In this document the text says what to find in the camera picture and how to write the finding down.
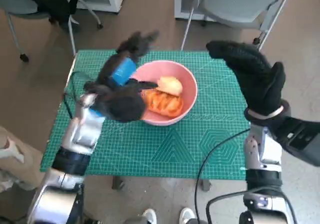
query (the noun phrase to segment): tomato slice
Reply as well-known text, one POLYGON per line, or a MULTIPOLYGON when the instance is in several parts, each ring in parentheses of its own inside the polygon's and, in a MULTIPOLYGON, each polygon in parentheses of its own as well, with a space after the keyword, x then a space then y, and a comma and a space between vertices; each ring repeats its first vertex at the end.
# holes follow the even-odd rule
POLYGON ((145 90, 142 93, 148 109, 158 114, 177 117, 181 114, 184 102, 181 96, 174 96, 159 90, 145 90))

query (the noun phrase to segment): black robotic glove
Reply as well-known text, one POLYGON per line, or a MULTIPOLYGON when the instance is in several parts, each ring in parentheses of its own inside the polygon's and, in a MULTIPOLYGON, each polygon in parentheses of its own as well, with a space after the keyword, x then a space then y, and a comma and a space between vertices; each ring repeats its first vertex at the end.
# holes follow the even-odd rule
POLYGON ((146 105, 140 92, 143 89, 156 88, 157 84, 129 79, 124 86, 119 86, 113 79, 113 73, 120 64, 128 61, 128 58, 131 59, 129 61, 137 64, 139 59, 149 51, 151 43, 158 35, 159 32, 154 31, 143 37, 140 32, 136 32, 120 44, 116 54, 111 56, 102 67, 97 80, 87 82, 84 86, 87 92, 97 94, 93 109, 119 122, 141 119, 146 105))
POLYGON ((153 82, 129 79, 125 86, 116 91, 105 85, 97 85, 96 82, 86 82, 84 89, 97 94, 92 108, 101 115, 119 122, 130 122, 140 120, 146 109, 139 93, 156 87, 157 84, 153 82))
POLYGON ((128 51, 129 57, 137 63, 139 58, 146 55, 150 50, 150 44, 159 36, 159 31, 153 31, 146 36, 141 32, 133 33, 126 41, 122 42, 116 52, 118 54, 128 51))
POLYGON ((211 41, 206 46, 212 58, 224 59, 234 72, 249 109, 268 116, 281 107, 286 80, 281 62, 271 67, 265 56, 248 44, 211 41))
POLYGON ((100 85, 106 85, 110 88, 116 88, 116 84, 110 79, 110 76, 114 73, 120 63, 125 58, 130 58, 135 64, 139 62, 139 59, 147 54, 151 44, 159 36, 159 31, 153 31, 141 36, 141 32, 135 32, 126 41, 122 42, 116 54, 112 55, 104 64, 100 70, 96 82, 100 85))

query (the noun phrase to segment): chair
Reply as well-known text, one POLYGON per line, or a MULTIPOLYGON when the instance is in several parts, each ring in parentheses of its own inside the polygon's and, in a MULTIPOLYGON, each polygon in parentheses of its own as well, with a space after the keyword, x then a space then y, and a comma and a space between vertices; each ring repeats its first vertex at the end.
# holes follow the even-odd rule
POLYGON ((257 29, 261 31, 253 44, 260 50, 265 43, 286 0, 193 0, 181 50, 187 39, 194 11, 215 21, 235 28, 257 29))
MULTIPOLYGON (((99 17, 93 12, 93 10, 86 4, 84 0, 78 0, 78 1, 81 2, 88 9, 88 11, 93 15, 93 17, 97 21, 97 28, 102 29, 103 25, 101 24, 99 17)), ((38 7, 37 4, 32 0, 0 0, 0 8, 4 10, 6 18, 8 20, 8 24, 10 27, 10 31, 12 33, 15 46, 20 52, 20 59, 25 63, 29 62, 29 58, 18 43, 18 39, 15 34, 15 29, 14 29, 11 16, 16 16, 18 18, 23 18, 23 19, 45 19, 50 17, 48 13, 38 12, 37 7, 38 7)), ((75 21, 72 18, 72 16, 70 16, 69 22, 68 22, 68 30, 69 30, 69 36, 70 36, 70 41, 72 46, 72 54, 76 55, 72 23, 78 24, 78 22, 75 21)))

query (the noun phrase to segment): bread roll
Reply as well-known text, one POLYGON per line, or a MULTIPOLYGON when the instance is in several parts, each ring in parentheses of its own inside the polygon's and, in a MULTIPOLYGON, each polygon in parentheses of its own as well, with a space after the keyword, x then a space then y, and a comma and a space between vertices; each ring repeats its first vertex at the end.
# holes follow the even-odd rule
POLYGON ((173 76, 163 76, 158 81, 158 87, 157 90, 160 90, 162 92, 180 96, 182 93, 183 87, 181 82, 173 76))

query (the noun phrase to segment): tiled floor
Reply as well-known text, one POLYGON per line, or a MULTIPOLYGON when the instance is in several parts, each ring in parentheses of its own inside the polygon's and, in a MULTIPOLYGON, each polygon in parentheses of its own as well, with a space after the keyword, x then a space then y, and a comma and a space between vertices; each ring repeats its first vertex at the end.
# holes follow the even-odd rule
MULTIPOLYGON (((79 49, 110 49, 136 30, 159 29, 155 48, 179 49, 186 21, 174 19, 174 0, 125 0, 119 15, 99 13, 104 29, 85 11, 76 19, 83 30, 76 35, 79 49)), ((320 0, 289 0, 274 26, 263 52, 272 61, 283 61, 287 81, 283 96, 290 101, 293 115, 320 120, 320 0)), ((0 13, 0 125, 23 141, 44 151, 61 101, 61 93, 72 63, 68 36, 47 20, 14 19, 18 39, 30 56, 29 65, 19 60, 8 25, 0 13)), ((255 31, 239 31, 209 24, 205 29, 192 22, 187 50, 203 50, 212 39, 249 42, 255 31)), ((284 190, 292 199, 300 223, 316 224, 320 219, 320 170, 284 154, 284 190)), ((184 206, 194 207, 194 181, 188 179, 126 178, 121 192, 111 190, 111 178, 90 176, 86 180, 86 208, 106 223, 121 223, 125 218, 153 207, 159 223, 176 223, 184 206)), ((245 188, 244 181, 216 181, 209 193, 200 193, 200 211, 218 194, 245 188)), ((30 199, 12 191, 0 194, 0 214, 22 215, 30 199), (14 205, 5 204, 12 197, 14 205)), ((218 223, 237 223, 244 210, 241 198, 227 200, 212 208, 218 223)))

